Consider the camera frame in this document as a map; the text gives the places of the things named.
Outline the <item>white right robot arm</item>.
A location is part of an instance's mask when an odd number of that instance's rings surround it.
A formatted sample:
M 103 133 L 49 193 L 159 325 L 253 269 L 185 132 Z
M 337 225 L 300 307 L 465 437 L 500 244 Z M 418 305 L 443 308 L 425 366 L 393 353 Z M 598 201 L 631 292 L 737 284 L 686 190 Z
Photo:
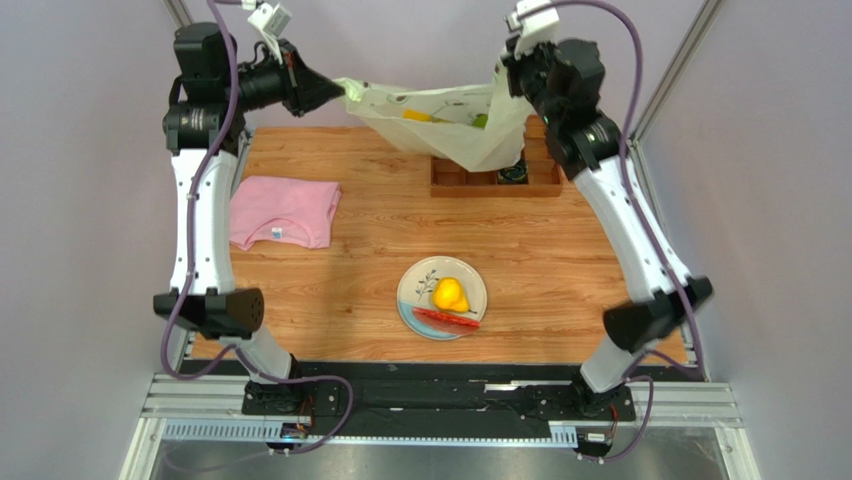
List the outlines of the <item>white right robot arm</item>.
M 597 215 L 628 290 L 628 301 L 604 312 L 604 339 L 571 380 L 570 404 L 591 417 L 713 287 L 707 277 L 692 275 L 662 238 L 632 161 L 619 154 L 619 127 L 598 107 L 605 67 L 597 45 L 567 39 L 521 51 L 521 42 L 510 38 L 501 55 L 509 92 L 528 101 L 542 120 L 550 157 Z

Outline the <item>pale green avocado plastic bag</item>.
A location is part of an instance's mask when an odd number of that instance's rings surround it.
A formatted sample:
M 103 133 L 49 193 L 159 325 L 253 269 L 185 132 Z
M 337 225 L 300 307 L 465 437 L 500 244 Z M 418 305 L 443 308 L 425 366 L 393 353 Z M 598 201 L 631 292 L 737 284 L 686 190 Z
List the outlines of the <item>pale green avocado plastic bag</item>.
M 361 120 L 397 149 L 448 159 L 470 172 L 496 171 L 515 165 L 525 144 L 526 122 L 533 108 L 509 95 L 507 74 L 497 65 L 487 84 L 411 90 L 351 78 L 336 83 L 345 89 L 346 112 Z M 425 123 L 402 117 L 417 110 L 447 120 Z M 471 125 L 478 114 L 489 119 L 484 129 Z

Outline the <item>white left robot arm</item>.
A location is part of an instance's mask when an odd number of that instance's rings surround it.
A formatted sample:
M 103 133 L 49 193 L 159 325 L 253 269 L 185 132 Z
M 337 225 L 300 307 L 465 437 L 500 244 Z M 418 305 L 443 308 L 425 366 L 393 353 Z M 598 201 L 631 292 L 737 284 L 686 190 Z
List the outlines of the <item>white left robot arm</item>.
M 246 112 L 274 104 L 302 116 L 343 94 L 283 38 L 265 42 L 249 62 L 221 26 L 194 23 L 176 31 L 180 68 L 163 118 L 177 193 L 177 248 L 169 289 L 153 299 L 166 322 L 160 362 L 174 373 L 169 343 L 176 329 L 219 341 L 249 372 L 255 398 L 300 401 L 305 378 L 295 357 L 264 326 L 264 297 L 239 288 L 228 253 L 230 201 Z

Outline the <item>yellow fake lemon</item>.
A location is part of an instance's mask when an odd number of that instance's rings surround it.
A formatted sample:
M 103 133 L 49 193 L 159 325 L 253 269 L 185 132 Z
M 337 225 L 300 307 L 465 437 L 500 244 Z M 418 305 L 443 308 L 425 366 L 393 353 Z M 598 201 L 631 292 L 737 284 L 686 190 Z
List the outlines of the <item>yellow fake lemon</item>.
M 474 313 L 467 293 L 460 280 L 443 277 L 434 286 L 431 293 L 432 304 L 439 310 L 455 313 Z

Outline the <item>red fake watermelon slice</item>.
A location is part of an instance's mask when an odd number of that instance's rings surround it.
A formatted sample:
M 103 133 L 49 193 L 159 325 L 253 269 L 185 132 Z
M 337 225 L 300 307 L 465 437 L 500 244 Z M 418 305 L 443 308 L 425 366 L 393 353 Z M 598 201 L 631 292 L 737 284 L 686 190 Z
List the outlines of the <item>red fake watermelon slice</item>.
M 478 320 L 438 310 L 413 307 L 412 314 L 422 324 L 446 334 L 466 336 L 480 328 Z

